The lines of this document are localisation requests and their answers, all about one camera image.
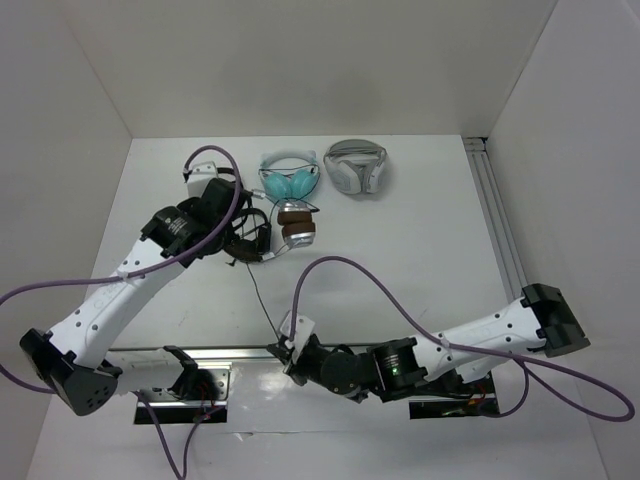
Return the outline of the brown silver headphones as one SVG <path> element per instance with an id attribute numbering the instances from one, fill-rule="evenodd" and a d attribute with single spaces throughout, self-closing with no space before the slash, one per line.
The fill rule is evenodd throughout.
<path id="1" fill-rule="evenodd" d="M 275 259 L 279 254 L 295 248 L 310 246 L 316 236 L 316 224 L 313 221 L 314 210 L 299 200 L 278 201 L 277 225 L 280 227 L 284 245 L 274 251 L 271 248 L 272 222 L 261 209 L 253 206 L 252 198 L 265 198 L 260 190 L 242 189 L 241 198 L 245 200 L 234 217 L 236 225 L 231 224 L 223 246 L 223 251 L 234 260 L 250 263 L 263 263 Z"/>

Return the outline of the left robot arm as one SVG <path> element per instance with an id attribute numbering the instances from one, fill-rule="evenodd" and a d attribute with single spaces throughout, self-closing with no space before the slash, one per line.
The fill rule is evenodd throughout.
<path id="1" fill-rule="evenodd" d="M 112 283 L 46 332 L 30 329 L 20 347 L 43 380 L 78 416 L 114 395 L 161 389 L 176 399 L 210 392 L 212 377 L 175 346 L 114 354 L 125 327 L 195 260 L 221 251 L 252 192 L 213 178 L 201 195 L 157 211 L 121 263 Z"/>

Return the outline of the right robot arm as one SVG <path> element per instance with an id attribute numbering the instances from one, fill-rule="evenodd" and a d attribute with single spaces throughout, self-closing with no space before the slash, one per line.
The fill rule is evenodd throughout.
<path id="1" fill-rule="evenodd" d="M 568 355 L 590 342 L 561 291 L 535 283 L 504 309 L 438 332 L 413 335 L 354 352 L 321 344 L 307 317 L 286 317 L 268 352 L 297 385 L 316 383 L 356 403 L 369 395 L 383 402 L 416 395 L 430 384 L 448 392 L 484 378 L 513 355 Z"/>

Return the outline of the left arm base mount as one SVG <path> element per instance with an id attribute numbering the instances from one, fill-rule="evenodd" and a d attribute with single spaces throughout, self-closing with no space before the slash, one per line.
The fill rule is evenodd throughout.
<path id="1" fill-rule="evenodd" d="M 204 362 L 187 390 L 156 387 L 141 394 L 162 426 L 224 424 L 228 419 L 231 366 L 226 361 Z"/>

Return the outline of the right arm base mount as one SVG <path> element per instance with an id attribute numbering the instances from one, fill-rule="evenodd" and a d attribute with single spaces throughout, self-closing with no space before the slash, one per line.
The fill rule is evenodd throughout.
<path id="1" fill-rule="evenodd" d="M 444 379 L 420 387 L 408 399 L 408 404 L 411 420 L 496 416 L 500 413 L 491 373 L 464 384 L 455 372 L 449 372 Z"/>

